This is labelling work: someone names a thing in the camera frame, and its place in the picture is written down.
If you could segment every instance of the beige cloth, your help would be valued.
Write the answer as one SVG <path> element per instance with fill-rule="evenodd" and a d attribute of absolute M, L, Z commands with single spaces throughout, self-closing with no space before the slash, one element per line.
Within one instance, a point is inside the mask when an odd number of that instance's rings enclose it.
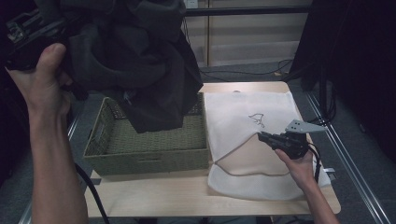
<path fill-rule="evenodd" d="M 257 133 L 283 133 L 300 119 L 290 92 L 205 93 L 208 140 L 214 164 L 208 185 L 242 199 L 288 200 L 303 195 L 275 152 Z M 319 184 L 330 184 L 323 171 Z"/>

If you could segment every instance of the black line print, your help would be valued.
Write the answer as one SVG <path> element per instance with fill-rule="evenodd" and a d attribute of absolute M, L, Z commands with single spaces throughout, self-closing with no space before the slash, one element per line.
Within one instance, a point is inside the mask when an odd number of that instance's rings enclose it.
<path fill-rule="evenodd" d="M 262 118 L 264 114 L 254 114 L 249 116 L 257 125 L 261 125 L 263 128 L 265 127 L 264 123 L 262 123 Z"/>

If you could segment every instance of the green woven basket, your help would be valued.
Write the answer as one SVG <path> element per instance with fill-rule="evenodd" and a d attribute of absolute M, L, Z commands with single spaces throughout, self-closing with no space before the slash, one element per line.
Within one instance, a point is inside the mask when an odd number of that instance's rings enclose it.
<path fill-rule="evenodd" d="M 206 169 L 205 111 L 199 102 L 184 117 L 183 127 L 137 133 L 117 103 L 105 98 L 84 152 L 99 175 L 128 175 Z"/>

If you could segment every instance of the wooden table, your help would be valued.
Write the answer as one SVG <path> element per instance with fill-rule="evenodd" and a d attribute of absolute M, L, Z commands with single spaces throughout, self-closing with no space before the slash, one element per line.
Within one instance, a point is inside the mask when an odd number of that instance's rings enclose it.
<path fill-rule="evenodd" d="M 286 92 L 284 82 L 206 83 L 202 92 Z M 110 217 L 210 217 L 309 214 L 304 198 L 292 201 L 249 201 L 221 196 L 207 185 L 208 170 L 143 175 L 99 176 L 96 189 Z M 334 213 L 341 210 L 332 186 L 322 189 Z M 89 190 L 85 193 L 89 217 L 100 217 Z"/>

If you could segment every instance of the black cloth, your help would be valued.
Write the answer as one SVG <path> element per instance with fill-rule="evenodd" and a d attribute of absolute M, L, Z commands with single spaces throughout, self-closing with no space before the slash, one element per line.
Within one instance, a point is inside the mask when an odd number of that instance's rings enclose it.
<path fill-rule="evenodd" d="M 68 72 L 87 90 L 118 101 L 138 133 L 180 128 L 203 85 L 180 31 L 183 1 L 96 2 L 61 1 L 92 15 L 69 38 Z"/>

